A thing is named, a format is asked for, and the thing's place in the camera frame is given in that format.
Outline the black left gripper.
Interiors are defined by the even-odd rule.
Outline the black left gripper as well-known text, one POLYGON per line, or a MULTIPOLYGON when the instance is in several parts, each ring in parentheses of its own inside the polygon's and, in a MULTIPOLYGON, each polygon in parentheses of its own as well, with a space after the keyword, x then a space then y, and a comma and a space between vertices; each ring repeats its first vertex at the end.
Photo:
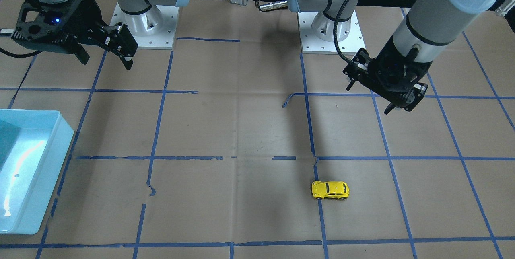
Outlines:
POLYGON ((349 82, 346 91, 359 82, 390 102, 385 115, 396 108, 412 111, 428 90, 428 84, 419 82, 428 71, 428 63, 415 61, 420 50, 416 43, 407 54, 401 54, 392 38, 374 59, 361 48, 343 69, 349 82))

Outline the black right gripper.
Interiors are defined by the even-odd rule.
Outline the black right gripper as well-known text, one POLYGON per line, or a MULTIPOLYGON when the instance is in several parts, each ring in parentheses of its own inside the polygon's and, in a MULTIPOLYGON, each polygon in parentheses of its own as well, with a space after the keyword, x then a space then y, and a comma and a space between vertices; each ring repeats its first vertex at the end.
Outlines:
POLYGON ((75 54, 83 65, 90 59, 84 45, 101 47, 119 55, 127 70, 131 70, 138 48, 126 24, 109 26, 103 21, 95 0, 58 4, 25 0, 11 39, 35 51, 75 54))

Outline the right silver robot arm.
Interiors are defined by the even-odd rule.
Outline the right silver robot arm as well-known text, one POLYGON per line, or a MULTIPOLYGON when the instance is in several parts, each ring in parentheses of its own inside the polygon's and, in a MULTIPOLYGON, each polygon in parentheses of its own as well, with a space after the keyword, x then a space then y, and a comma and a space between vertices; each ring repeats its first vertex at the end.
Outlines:
POLYGON ((82 64, 90 57, 84 45, 116 54, 127 70, 133 65, 136 37, 162 26, 158 6, 187 6, 189 0, 117 0, 126 19, 112 26, 95 0, 24 0, 10 37, 34 54, 73 54, 82 64))

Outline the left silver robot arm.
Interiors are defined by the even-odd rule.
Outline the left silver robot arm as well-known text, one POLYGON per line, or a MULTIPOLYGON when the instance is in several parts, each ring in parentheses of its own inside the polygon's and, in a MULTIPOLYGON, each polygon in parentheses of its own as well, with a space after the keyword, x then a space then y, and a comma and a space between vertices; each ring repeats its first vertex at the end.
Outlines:
POLYGON ((287 0, 294 13, 317 12, 317 37, 332 42, 346 61, 343 73, 354 83, 389 101, 385 114, 395 108, 407 112, 424 98, 428 85, 420 83, 432 62, 496 0, 416 0, 405 19, 372 58, 361 48, 352 59, 338 45, 349 30, 358 0, 287 0))

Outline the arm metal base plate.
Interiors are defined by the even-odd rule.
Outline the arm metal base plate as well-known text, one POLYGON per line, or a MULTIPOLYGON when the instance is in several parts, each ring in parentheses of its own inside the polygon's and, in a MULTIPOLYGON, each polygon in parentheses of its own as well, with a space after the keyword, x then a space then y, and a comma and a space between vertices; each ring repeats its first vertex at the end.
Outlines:
MULTIPOLYGON (((334 44, 334 23, 321 12, 297 13, 302 53, 337 54, 334 44)), ((337 26, 338 46, 342 54, 355 55, 366 48, 356 11, 337 26)))
POLYGON ((153 6, 147 13, 129 15, 116 5, 110 25, 127 24, 138 49, 173 50, 181 8, 153 6))

